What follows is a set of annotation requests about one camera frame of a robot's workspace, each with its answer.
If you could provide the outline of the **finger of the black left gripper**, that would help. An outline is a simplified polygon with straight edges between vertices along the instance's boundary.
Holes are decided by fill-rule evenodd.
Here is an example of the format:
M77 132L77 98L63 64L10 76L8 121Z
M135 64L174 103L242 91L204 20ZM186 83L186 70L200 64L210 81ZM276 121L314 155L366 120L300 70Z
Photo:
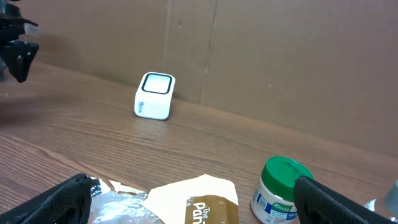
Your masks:
M21 40L8 42L1 46L1 59L9 69L10 74L19 82L25 82L29 74L39 44Z

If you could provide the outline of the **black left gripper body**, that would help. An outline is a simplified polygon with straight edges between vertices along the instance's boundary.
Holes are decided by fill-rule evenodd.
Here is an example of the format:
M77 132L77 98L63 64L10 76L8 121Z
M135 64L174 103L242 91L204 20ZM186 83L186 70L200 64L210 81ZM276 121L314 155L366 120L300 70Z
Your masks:
M39 25L21 15L20 8L1 0L1 43L18 40L21 35L39 36Z

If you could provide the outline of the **yellow liquid glass bottle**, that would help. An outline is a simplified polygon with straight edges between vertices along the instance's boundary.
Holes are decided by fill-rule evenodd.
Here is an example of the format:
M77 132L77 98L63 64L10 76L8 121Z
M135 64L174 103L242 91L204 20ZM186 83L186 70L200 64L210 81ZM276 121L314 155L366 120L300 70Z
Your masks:
M397 181L395 181L385 196L367 202L364 207L397 223L397 198L398 188Z

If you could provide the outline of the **brown white snack bag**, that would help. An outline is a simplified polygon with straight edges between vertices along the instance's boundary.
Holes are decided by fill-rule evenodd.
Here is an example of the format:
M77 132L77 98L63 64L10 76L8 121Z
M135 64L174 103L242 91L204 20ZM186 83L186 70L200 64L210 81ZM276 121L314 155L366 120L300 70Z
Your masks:
M89 223L238 224L234 184L207 174L137 190L120 182L95 179Z

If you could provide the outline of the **green white yogurt cup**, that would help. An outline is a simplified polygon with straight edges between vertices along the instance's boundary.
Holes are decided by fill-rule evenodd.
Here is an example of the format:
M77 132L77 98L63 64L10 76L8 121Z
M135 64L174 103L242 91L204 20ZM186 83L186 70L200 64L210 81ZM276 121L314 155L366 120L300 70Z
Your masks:
M291 224L297 218L293 189L295 181L312 173L301 163L284 156L266 161L251 199L251 209L261 223Z

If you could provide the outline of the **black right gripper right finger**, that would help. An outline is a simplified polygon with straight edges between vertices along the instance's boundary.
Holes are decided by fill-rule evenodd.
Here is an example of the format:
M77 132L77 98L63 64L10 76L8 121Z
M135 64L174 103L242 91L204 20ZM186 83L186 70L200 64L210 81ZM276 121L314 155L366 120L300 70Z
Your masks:
M295 181L293 196L301 224L394 223L306 176Z

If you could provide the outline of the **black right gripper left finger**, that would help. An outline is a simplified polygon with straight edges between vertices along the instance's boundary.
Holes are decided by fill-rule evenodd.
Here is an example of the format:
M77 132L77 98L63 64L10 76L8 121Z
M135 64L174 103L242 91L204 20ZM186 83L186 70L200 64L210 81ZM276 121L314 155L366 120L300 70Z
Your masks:
M1 214L5 224L88 223L93 179L77 174Z

